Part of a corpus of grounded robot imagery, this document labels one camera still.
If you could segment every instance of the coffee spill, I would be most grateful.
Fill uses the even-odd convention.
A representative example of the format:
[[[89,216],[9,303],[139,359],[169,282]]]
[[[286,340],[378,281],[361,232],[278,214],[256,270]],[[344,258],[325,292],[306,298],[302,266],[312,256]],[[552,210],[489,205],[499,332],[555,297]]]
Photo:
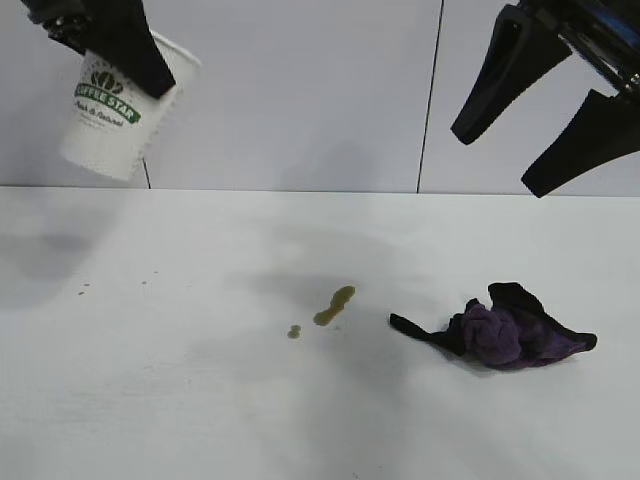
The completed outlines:
[[[329,308],[324,312],[317,313],[316,316],[313,317],[313,322],[321,327],[326,327],[344,310],[344,306],[349,303],[349,300],[351,300],[355,294],[355,287],[342,287],[333,294]]]
[[[287,333],[287,337],[291,340],[297,340],[300,338],[300,333],[302,332],[302,327],[300,325],[291,325],[291,330]]]

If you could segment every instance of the coffee cup logo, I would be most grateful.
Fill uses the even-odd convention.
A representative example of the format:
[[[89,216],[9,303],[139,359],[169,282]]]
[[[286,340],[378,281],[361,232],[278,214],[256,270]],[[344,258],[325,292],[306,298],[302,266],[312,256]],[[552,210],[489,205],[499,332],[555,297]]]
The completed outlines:
[[[113,73],[108,71],[94,71],[91,73],[91,84],[79,83],[75,96],[94,100],[113,110],[130,124],[137,123],[141,115],[131,105],[118,97],[124,87]]]
[[[111,72],[93,72],[91,74],[91,83],[111,92],[113,95],[118,95],[124,90],[122,84],[116,81],[116,77]]]

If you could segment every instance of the white paper cup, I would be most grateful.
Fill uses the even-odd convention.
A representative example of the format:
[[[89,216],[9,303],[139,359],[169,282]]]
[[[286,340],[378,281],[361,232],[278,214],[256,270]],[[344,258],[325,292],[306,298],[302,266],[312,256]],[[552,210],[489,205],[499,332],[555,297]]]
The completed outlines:
[[[156,100],[115,66],[87,51],[60,147],[70,162],[124,181],[140,165],[161,120],[201,66],[188,51],[152,34],[176,85]]]

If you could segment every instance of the white tabletop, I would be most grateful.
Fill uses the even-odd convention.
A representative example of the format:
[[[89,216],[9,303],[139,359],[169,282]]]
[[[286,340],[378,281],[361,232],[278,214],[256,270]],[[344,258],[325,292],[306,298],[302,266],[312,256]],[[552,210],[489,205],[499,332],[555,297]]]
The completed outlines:
[[[640,199],[0,189],[0,205],[3,480],[640,478]],[[439,329],[496,281],[598,346],[502,374],[387,325]]]

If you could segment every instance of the cloth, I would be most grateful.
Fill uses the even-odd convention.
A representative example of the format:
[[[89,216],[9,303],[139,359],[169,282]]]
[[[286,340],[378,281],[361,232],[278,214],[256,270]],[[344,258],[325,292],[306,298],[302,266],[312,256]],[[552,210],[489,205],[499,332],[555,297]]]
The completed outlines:
[[[489,286],[488,310],[477,299],[453,316],[444,332],[428,333],[391,314],[391,326],[405,335],[437,345],[458,356],[469,353],[487,367],[518,370],[559,362],[595,348],[592,333],[576,333],[549,316],[540,301],[517,283]]]

